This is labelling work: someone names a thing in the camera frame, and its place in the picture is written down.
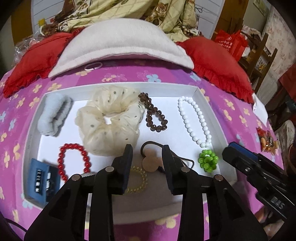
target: plastic bag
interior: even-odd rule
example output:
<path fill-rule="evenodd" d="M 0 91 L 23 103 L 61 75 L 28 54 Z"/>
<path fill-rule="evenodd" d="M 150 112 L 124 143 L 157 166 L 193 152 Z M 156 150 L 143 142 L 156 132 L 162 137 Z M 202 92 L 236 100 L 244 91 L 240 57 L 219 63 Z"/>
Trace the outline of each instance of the plastic bag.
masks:
<path fill-rule="evenodd" d="M 42 39 L 44 39 L 44 36 L 42 36 L 40 34 L 40 31 L 38 30 L 33 35 L 24 38 L 22 41 L 18 42 L 15 45 L 15 54 L 13 57 L 12 66 L 14 67 L 15 65 L 17 65 L 24 56 L 24 54 L 28 51 L 28 49 L 32 45 L 39 43 Z"/>
<path fill-rule="evenodd" d="M 248 41 L 240 34 L 240 31 L 235 34 L 228 34 L 220 30 L 215 38 L 216 43 L 225 48 L 235 59 L 239 61 L 245 48 L 248 46 Z"/>

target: red ruffled cushion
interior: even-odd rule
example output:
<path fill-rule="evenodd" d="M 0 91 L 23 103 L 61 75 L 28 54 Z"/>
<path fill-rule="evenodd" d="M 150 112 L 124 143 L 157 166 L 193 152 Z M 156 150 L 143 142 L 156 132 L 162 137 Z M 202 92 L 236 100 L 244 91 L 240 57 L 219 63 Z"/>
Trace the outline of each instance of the red ruffled cushion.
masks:
<path fill-rule="evenodd" d="M 8 98 L 21 88 L 29 86 L 38 77 L 47 78 L 64 48 L 82 29 L 77 28 L 72 33 L 56 33 L 34 44 L 6 80 L 4 97 Z"/>
<path fill-rule="evenodd" d="M 204 37 L 178 42 L 194 63 L 193 71 L 221 90 L 247 103 L 254 103 L 246 72 L 222 46 Z"/>

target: cream scrunchie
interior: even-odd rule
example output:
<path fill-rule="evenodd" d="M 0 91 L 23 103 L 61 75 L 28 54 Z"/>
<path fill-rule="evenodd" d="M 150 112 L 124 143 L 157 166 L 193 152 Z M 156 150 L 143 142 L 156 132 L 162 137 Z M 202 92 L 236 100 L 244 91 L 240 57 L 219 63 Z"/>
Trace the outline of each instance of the cream scrunchie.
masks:
<path fill-rule="evenodd" d="M 135 147 L 145 112 L 139 94 L 139 90 L 114 85 L 96 89 L 75 119 L 85 150 L 98 156 L 121 156 L 126 144 Z M 106 124 L 104 116 L 113 113 L 111 124 Z"/>

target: door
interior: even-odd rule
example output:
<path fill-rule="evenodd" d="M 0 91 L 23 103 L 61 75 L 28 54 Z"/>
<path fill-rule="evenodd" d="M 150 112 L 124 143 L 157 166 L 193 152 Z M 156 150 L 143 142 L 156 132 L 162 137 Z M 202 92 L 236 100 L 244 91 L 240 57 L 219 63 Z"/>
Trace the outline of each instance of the door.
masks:
<path fill-rule="evenodd" d="M 212 36 L 214 40 L 219 30 L 233 33 L 238 25 L 242 25 L 242 19 L 246 12 L 249 0 L 225 0 L 221 15 L 217 22 L 215 32 Z"/>

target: wooden chair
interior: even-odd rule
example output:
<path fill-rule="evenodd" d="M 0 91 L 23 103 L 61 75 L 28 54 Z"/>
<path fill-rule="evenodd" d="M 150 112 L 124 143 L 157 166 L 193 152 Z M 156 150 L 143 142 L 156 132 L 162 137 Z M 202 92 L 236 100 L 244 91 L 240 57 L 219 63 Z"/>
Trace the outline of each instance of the wooden chair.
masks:
<path fill-rule="evenodd" d="M 256 84 L 256 87 L 255 87 L 255 90 L 254 90 L 255 94 L 257 94 L 268 70 L 270 69 L 272 62 L 274 61 L 274 58 L 277 54 L 277 49 L 274 50 L 272 56 L 269 56 L 264 51 L 264 47 L 265 47 L 265 44 L 268 39 L 267 33 L 265 33 L 262 40 L 260 40 L 256 36 L 252 37 L 252 36 L 249 36 L 248 34 L 245 34 L 245 33 L 244 33 L 244 35 L 247 36 L 247 38 L 248 38 L 250 48 L 255 49 L 256 53 L 253 55 L 251 62 L 247 62 L 247 60 L 245 58 L 241 58 L 239 60 L 239 64 L 246 71 L 248 77 L 250 78 L 251 83 L 256 81 L 259 78 L 259 80 Z M 262 56 L 267 61 L 267 64 L 262 72 L 260 72 L 259 70 L 257 70 L 255 68 L 260 56 Z"/>

